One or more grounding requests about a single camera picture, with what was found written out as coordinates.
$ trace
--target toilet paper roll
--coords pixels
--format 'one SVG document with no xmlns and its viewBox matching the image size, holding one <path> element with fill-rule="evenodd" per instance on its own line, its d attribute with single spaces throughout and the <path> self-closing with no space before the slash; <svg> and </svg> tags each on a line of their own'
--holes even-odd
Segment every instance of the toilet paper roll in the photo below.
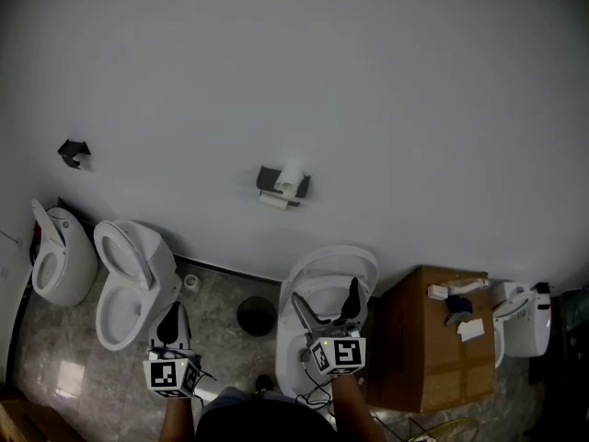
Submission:
<svg viewBox="0 0 589 442">
<path fill-rule="evenodd" d="M 278 208 L 279 210 L 285 210 L 286 206 L 288 206 L 288 200 L 284 200 L 283 198 L 279 198 L 278 196 L 274 196 L 267 192 L 260 193 L 260 203 L 267 204 L 273 208 Z"/>
<path fill-rule="evenodd" d="M 283 193 L 283 197 L 293 199 L 305 175 L 295 162 L 286 162 L 274 188 Z"/>
<path fill-rule="evenodd" d="M 184 288 L 191 293 L 196 293 L 201 289 L 201 280 L 196 275 L 188 274 L 184 277 Z"/>
</svg>

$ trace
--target cardboard box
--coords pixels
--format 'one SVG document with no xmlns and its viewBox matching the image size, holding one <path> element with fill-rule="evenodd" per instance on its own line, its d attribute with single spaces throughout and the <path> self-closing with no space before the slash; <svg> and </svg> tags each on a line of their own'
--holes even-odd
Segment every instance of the cardboard box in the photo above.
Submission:
<svg viewBox="0 0 589 442">
<path fill-rule="evenodd" d="M 369 364 L 367 402 L 411 413 L 440 411 L 492 395 L 495 342 L 488 290 L 467 295 L 471 319 L 485 333 L 465 343 L 457 324 L 445 326 L 444 301 L 427 297 L 429 285 L 486 273 L 421 266 L 377 302 Z"/>
</svg>

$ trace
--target marble floor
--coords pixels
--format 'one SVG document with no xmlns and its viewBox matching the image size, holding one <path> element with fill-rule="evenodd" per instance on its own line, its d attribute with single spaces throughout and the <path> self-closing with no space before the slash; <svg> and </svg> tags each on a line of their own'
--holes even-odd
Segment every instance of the marble floor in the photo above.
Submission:
<svg viewBox="0 0 589 442">
<path fill-rule="evenodd" d="M 277 304 L 279 287 L 213 272 L 184 262 L 180 276 L 195 273 L 202 280 L 197 294 L 182 290 L 192 330 L 192 348 L 202 357 L 199 388 L 214 395 L 226 386 L 253 391 L 256 376 L 273 376 L 275 332 L 254 338 L 236 319 L 246 298 L 266 297 Z M 35 293 L 30 297 L 18 335 L 14 382 L 34 402 L 53 407 L 88 442 L 157 441 L 166 403 L 144 382 L 144 344 L 112 353 L 96 335 L 95 314 L 107 271 L 100 268 L 84 302 L 59 308 Z M 458 417 L 480 422 L 477 440 L 522 440 L 538 420 L 542 385 L 527 384 L 527 361 L 505 358 L 497 374 L 496 394 L 480 403 L 433 414 L 376 411 L 398 435 L 410 434 L 408 416 L 430 428 Z M 201 405 L 193 400 L 195 424 Z M 387 440 L 397 440 L 387 432 Z"/>
</svg>

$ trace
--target toilet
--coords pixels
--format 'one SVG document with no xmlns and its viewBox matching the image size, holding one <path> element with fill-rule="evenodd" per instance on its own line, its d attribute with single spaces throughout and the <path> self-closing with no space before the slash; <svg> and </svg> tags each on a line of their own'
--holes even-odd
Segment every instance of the toilet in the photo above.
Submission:
<svg viewBox="0 0 589 442">
<path fill-rule="evenodd" d="M 40 250 L 32 272 L 34 290 L 54 305 L 78 305 L 88 294 L 98 270 L 92 242 L 80 222 L 63 208 L 32 201 L 40 226 Z"/>
<path fill-rule="evenodd" d="M 284 395 L 296 398 L 316 388 L 301 363 L 306 349 L 305 328 L 296 315 L 291 296 L 303 297 L 321 320 L 335 320 L 350 294 L 350 282 L 356 277 L 364 294 L 370 297 L 378 281 L 375 257 L 352 246 L 334 246 L 315 250 L 301 259 L 282 283 L 276 336 L 276 379 Z M 316 366 L 307 371 L 319 385 L 327 383 L 330 375 L 320 375 Z M 322 387 L 331 393 L 330 385 Z M 313 391 L 308 401 L 326 398 L 323 390 Z"/>
<path fill-rule="evenodd" d="M 491 289 L 495 368 L 503 357 L 546 353 L 550 338 L 550 294 L 529 284 L 504 282 Z"/>
<path fill-rule="evenodd" d="M 94 242 L 110 272 L 98 302 L 98 339 L 118 351 L 147 339 L 151 321 L 176 301 L 181 280 L 172 251 L 149 227 L 103 221 L 94 229 Z"/>
</svg>

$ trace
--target wire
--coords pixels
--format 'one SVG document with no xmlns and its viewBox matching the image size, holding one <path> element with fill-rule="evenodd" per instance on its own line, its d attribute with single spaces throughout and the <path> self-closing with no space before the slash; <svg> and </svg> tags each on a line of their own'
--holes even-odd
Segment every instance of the wire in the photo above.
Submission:
<svg viewBox="0 0 589 442">
<path fill-rule="evenodd" d="M 334 421 L 336 421 L 336 423 L 337 423 L 337 419 L 335 418 L 335 414 L 334 414 L 334 413 L 332 413 L 332 412 L 329 410 L 329 407 L 330 407 L 332 404 L 333 404 L 333 401 L 332 401 L 332 402 L 329 404 L 329 406 L 328 406 L 328 414 L 329 414 L 329 415 L 330 415 L 330 416 L 333 418 L 333 420 L 334 420 Z"/>
<path fill-rule="evenodd" d="M 307 376 L 307 377 L 308 377 L 308 378 L 309 378 L 309 379 L 310 379 L 310 380 L 311 380 L 311 381 L 312 381 L 312 382 L 315 384 L 315 388 L 313 388 L 313 389 L 312 389 L 311 391 L 309 391 L 308 393 L 303 393 L 303 394 L 299 394 L 299 395 L 297 395 L 297 396 L 296 396 L 296 398 L 294 399 L 294 400 L 296 401 L 296 403 L 297 403 L 297 404 L 302 404 L 302 403 L 301 403 L 301 402 L 298 400 L 299 398 L 302 398 L 302 399 L 303 399 L 303 401 L 305 402 L 305 404 L 306 404 L 306 405 L 307 405 L 309 408 L 311 408 L 312 410 L 315 410 L 315 411 L 319 411 L 319 410 L 321 410 L 321 409 L 323 409 L 323 408 L 325 408 L 325 407 L 329 406 L 329 405 L 331 404 L 331 395 L 329 394 L 329 392 L 328 392 L 328 391 L 325 391 L 325 390 L 323 389 L 323 387 L 326 387 L 326 386 L 328 386 L 328 385 L 329 385 L 329 384 L 330 384 L 330 383 L 333 381 L 333 379 L 334 379 L 335 377 L 334 377 L 334 378 L 332 378 L 332 379 L 331 379 L 331 380 L 329 380 L 329 381 L 326 381 L 325 383 L 319 384 L 319 383 L 317 383 L 317 382 L 316 382 L 316 381 L 313 379 L 313 377 L 311 377 L 311 376 L 309 375 L 309 372 L 306 370 L 306 368 L 305 368 L 305 367 L 303 367 L 303 369 L 305 370 L 305 374 L 306 374 L 306 376 Z M 323 392 L 324 392 L 324 393 L 327 395 L 327 397 L 328 397 L 328 398 L 327 398 L 326 400 L 316 400 L 316 401 L 310 401 L 310 400 L 309 400 L 309 397 L 310 397 L 310 396 L 311 396 L 311 395 L 312 395 L 312 394 L 313 394 L 315 391 L 317 391 L 317 390 L 321 390 L 321 391 L 323 391 Z"/>
<path fill-rule="evenodd" d="M 204 409 L 204 400 L 196 393 L 192 393 L 192 396 L 198 398 L 201 401 L 201 407 Z"/>
<path fill-rule="evenodd" d="M 374 419 L 376 419 L 383 427 L 385 427 L 385 429 L 390 432 L 393 436 L 395 436 L 398 440 L 403 440 L 401 437 L 398 436 L 398 434 L 391 429 L 388 425 L 386 425 L 385 423 L 383 423 L 378 417 L 376 417 L 375 415 L 372 415 L 372 417 Z"/>
<path fill-rule="evenodd" d="M 205 372 L 204 370 L 201 369 L 201 373 L 208 378 L 212 378 L 214 381 L 217 380 L 217 378 L 215 378 L 213 375 L 211 375 L 210 373 Z"/>
</svg>

